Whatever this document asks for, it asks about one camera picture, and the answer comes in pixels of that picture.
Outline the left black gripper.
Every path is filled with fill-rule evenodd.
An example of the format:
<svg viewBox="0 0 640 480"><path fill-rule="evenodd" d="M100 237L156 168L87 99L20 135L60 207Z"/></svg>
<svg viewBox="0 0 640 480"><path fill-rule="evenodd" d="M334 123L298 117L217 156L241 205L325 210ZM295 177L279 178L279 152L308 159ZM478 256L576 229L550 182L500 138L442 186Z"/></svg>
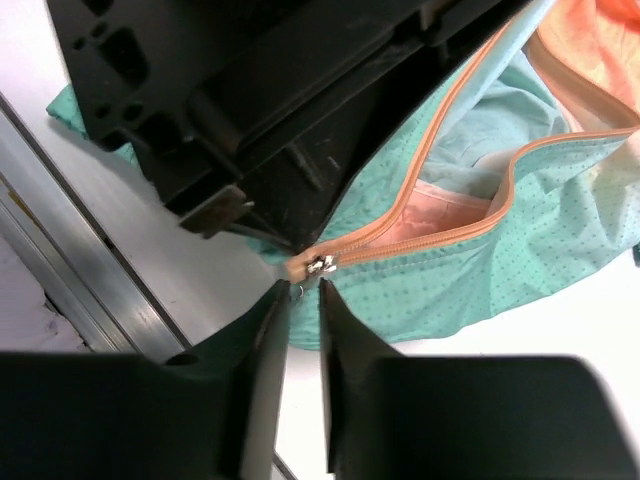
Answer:
<svg viewBox="0 0 640 480"><path fill-rule="evenodd" d="M298 253L519 1L48 5L89 139L130 145L180 226Z"/></svg>

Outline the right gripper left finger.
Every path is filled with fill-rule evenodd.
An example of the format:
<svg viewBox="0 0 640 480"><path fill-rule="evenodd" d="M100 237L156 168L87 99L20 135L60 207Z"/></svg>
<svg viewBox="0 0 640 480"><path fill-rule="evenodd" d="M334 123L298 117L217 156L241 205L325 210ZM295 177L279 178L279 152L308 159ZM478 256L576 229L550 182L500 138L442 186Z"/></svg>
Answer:
<svg viewBox="0 0 640 480"><path fill-rule="evenodd" d="M5 353L5 479L267 479L290 286L164 362L139 354Z"/></svg>

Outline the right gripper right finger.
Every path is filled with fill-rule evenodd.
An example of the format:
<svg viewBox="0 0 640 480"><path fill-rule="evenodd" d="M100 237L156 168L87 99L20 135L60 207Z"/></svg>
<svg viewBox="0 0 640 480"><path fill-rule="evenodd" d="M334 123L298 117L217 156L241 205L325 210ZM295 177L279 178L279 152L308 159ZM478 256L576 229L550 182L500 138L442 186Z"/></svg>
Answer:
<svg viewBox="0 0 640 480"><path fill-rule="evenodd" d="M406 356L319 286L327 470L338 479L635 479L600 382L566 356Z"/></svg>

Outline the silver zipper slider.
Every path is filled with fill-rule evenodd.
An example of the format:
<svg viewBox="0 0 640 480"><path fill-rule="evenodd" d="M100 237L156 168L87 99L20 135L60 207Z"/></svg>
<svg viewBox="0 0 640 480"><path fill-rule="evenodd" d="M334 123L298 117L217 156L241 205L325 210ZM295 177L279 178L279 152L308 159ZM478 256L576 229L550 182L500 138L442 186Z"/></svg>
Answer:
<svg viewBox="0 0 640 480"><path fill-rule="evenodd" d="M297 283L297 298L301 299L316 288L320 280L334 272L337 267L337 255L319 255L306 262L303 268L303 277Z"/></svg>

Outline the orange and teal jacket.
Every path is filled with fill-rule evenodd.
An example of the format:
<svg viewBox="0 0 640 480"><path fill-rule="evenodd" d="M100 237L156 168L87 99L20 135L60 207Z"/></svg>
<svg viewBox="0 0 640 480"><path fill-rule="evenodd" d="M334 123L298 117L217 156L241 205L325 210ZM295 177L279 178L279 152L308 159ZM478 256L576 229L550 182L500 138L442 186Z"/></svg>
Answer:
<svg viewBox="0 0 640 480"><path fill-rule="evenodd" d="M296 294L306 262L337 255L325 277L382 338L443 338L638 243L639 5L519 2L355 175L311 246L235 233ZM71 80L47 111L89 139ZM315 349L318 286L298 301L290 341Z"/></svg>

